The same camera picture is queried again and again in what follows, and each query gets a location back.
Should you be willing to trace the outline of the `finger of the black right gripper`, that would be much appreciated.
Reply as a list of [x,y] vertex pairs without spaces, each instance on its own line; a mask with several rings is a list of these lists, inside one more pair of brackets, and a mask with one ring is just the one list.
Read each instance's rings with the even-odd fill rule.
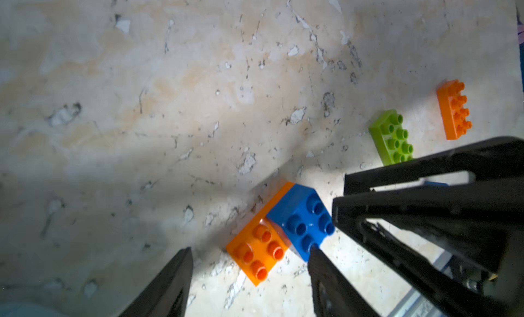
[[335,262],[381,315],[409,289],[449,316],[523,315],[523,193],[415,187],[335,198]]
[[523,176],[523,140],[497,137],[399,164],[345,175],[344,195],[366,193],[372,187],[466,171],[476,180]]

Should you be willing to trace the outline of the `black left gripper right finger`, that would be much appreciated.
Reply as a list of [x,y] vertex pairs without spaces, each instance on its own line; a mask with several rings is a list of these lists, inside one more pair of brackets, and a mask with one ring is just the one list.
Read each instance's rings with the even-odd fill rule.
[[379,316],[319,248],[311,250],[308,273],[316,316]]

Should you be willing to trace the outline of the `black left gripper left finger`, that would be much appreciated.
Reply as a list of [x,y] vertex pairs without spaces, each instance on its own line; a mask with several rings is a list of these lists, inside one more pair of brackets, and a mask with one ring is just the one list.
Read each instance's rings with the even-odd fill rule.
[[120,317],[184,317],[193,267],[191,248],[178,251],[143,292],[120,314]]

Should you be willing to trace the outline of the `green lego brick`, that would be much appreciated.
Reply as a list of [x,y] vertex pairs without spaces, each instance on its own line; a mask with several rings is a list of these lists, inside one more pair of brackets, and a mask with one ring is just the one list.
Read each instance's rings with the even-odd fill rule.
[[368,128],[383,165],[394,165],[413,159],[409,132],[403,128],[403,116],[395,109],[383,112]]

